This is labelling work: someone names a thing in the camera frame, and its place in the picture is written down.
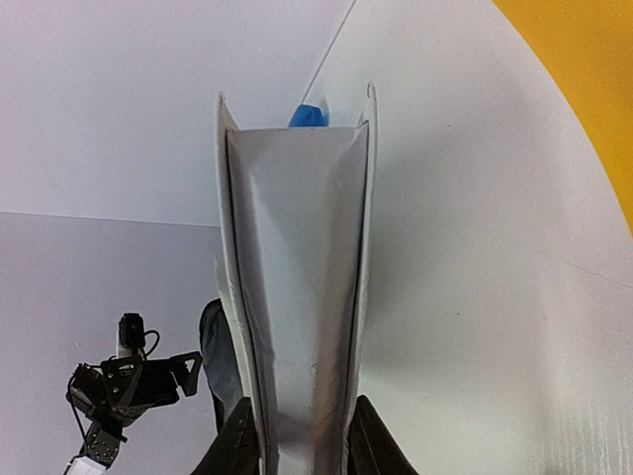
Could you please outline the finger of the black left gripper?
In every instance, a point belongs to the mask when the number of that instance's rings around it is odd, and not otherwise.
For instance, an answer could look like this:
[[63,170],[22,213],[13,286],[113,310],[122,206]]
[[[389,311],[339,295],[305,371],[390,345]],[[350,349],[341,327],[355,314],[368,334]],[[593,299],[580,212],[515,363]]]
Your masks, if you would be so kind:
[[175,381],[184,396],[195,396],[198,392],[199,374],[203,363],[202,354],[199,351],[191,351],[172,356],[168,362]]

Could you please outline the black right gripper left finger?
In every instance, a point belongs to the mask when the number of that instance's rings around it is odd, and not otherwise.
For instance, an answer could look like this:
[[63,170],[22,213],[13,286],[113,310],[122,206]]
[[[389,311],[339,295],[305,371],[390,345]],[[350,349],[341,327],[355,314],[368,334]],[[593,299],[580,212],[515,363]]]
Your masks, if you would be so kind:
[[259,473],[259,447],[251,400],[241,398],[192,475]]

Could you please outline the palm leaf cover book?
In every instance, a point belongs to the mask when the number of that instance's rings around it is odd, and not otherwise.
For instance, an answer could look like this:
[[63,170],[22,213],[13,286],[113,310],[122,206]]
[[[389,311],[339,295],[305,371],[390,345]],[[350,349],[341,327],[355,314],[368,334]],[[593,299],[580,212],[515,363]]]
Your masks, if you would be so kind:
[[263,474],[343,474],[368,303],[377,97],[352,127],[217,108],[222,303]]

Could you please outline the cream white backpack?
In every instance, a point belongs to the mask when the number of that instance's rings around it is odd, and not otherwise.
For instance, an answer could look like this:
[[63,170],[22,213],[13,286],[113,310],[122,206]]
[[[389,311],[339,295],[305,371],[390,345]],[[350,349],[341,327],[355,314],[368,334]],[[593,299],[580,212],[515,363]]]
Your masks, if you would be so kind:
[[214,403],[217,433],[243,397],[236,351],[222,300],[209,302],[199,321],[203,367]]

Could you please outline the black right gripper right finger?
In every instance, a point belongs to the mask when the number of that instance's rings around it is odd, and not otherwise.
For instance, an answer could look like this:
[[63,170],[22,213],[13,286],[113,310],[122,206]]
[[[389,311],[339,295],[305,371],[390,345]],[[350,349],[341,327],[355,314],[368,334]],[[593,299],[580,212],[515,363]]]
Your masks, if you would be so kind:
[[418,475],[365,395],[356,400],[348,448],[349,474]]

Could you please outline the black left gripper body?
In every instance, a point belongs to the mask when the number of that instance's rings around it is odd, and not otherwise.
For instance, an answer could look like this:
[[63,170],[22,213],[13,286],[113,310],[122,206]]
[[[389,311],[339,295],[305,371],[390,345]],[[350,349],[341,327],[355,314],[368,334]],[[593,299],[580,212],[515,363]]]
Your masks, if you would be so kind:
[[181,364],[173,359],[117,358],[78,365],[66,400],[112,435],[121,435],[146,411],[179,401]]

